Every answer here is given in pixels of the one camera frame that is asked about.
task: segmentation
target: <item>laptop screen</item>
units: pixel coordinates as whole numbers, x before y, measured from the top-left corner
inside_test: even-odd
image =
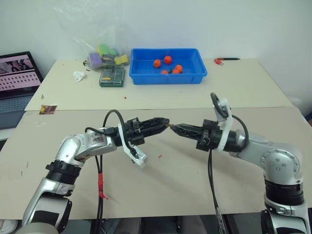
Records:
[[[34,93],[41,82],[30,52],[0,56],[0,97]]]

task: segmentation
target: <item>robotic arm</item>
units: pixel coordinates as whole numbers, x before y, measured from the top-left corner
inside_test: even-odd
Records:
[[[46,166],[49,173],[42,179],[28,204],[22,220],[22,226],[25,227],[18,233],[57,233],[55,229],[59,233],[62,232],[72,207],[72,202],[66,197],[72,194],[75,180],[85,161],[92,156],[106,154],[115,151],[118,146],[123,146],[132,162],[143,168],[147,156],[137,145],[143,144],[145,137],[159,134],[168,126],[169,120],[166,118],[153,118],[143,122],[134,118],[125,123],[125,131],[119,124],[118,127],[94,131],[89,129],[84,134],[66,137],[55,161]],[[127,147],[126,141],[135,145],[132,150]]]
[[[204,151],[230,152],[230,156],[251,162],[264,170],[266,192],[264,203],[267,209],[261,212],[261,227],[264,234],[310,234],[308,207],[303,198],[300,173],[302,155],[298,149],[286,144],[267,141],[251,134],[246,148],[243,131],[231,131],[232,114],[227,100],[219,100],[212,93],[217,121],[204,120],[201,127],[188,124],[171,125],[182,137],[197,140],[196,148]]]

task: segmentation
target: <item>white tissue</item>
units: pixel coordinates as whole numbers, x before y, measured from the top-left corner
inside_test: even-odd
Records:
[[[86,77],[86,74],[80,71],[74,71],[73,75],[76,82],[79,82]]]

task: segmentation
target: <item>laptop keyboard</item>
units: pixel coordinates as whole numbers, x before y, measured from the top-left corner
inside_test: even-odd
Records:
[[[23,111],[32,96],[10,98],[0,101],[0,114],[12,111]]]

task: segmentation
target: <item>pen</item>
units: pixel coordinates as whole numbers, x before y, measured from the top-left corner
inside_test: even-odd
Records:
[[[240,60],[240,58],[217,58],[217,60]]]

